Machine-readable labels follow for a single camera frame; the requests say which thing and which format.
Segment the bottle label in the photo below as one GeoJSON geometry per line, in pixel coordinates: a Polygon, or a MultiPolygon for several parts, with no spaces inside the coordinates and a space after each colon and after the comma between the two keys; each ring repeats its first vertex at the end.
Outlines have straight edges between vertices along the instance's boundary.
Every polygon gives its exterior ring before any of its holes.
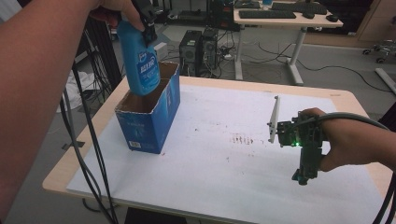
{"type": "Polygon", "coordinates": [[[157,57],[149,51],[140,52],[139,63],[137,63],[137,71],[139,72],[140,83],[142,86],[150,86],[156,82],[156,76],[158,76],[158,62],[157,57]]]}

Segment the wooden cabinet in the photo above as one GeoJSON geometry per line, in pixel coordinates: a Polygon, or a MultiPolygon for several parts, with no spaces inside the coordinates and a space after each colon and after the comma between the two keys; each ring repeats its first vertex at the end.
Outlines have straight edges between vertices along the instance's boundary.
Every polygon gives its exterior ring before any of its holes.
{"type": "Polygon", "coordinates": [[[396,0],[381,0],[374,13],[367,22],[359,38],[360,41],[380,41],[383,39],[395,39],[395,25],[392,18],[396,16],[396,0]]]}

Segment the desk leg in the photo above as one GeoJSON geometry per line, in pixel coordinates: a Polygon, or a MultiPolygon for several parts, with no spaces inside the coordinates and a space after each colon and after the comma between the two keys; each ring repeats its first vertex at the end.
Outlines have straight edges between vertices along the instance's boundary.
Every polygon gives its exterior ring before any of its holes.
{"type": "Polygon", "coordinates": [[[288,67],[291,71],[291,74],[293,75],[294,82],[297,86],[304,85],[303,80],[301,79],[300,73],[297,70],[296,62],[297,62],[298,54],[300,53],[300,49],[303,46],[304,38],[306,35],[306,30],[307,30],[306,27],[301,28],[301,31],[297,38],[296,47],[294,48],[293,55],[291,56],[291,59],[288,59],[288,67]]]}
{"type": "Polygon", "coordinates": [[[242,53],[242,30],[245,29],[245,25],[240,25],[241,30],[239,31],[238,49],[236,50],[236,55],[234,59],[235,65],[235,79],[242,80],[242,63],[241,63],[241,53],[242,53]]]}

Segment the keyboard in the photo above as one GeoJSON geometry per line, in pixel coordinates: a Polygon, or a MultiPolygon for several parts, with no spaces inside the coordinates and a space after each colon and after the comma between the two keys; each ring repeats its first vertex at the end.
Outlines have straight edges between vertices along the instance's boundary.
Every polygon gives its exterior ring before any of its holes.
{"type": "Polygon", "coordinates": [[[296,19],[291,11],[239,10],[241,19],[296,19]]]}
{"type": "Polygon", "coordinates": [[[281,10],[281,11],[292,11],[292,12],[309,12],[314,14],[326,15],[327,8],[321,4],[317,3],[305,3],[299,2],[294,4],[289,3],[276,3],[274,2],[271,6],[272,10],[281,10]]]}

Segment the hand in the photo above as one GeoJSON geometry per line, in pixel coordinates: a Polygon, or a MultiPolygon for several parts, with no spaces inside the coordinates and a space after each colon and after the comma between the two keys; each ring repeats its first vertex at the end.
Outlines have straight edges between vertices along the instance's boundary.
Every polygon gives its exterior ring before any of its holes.
{"type": "Polygon", "coordinates": [[[134,28],[140,31],[145,30],[140,15],[131,0],[99,0],[98,5],[93,8],[90,15],[99,21],[107,21],[111,26],[116,27],[118,24],[117,11],[123,13],[134,28]]]}
{"type": "MultiPolygon", "coordinates": [[[[302,113],[319,116],[325,114],[318,108],[306,109],[302,113]]],[[[384,141],[388,142],[388,136],[392,132],[351,119],[324,120],[321,123],[321,128],[331,146],[330,152],[320,163],[322,171],[328,172],[347,164],[367,164],[381,161],[384,156],[390,156],[387,155],[387,151],[382,150],[386,146],[381,146],[378,142],[382,141],[381,139],[384,137],[386,137],[384,141]]]]}

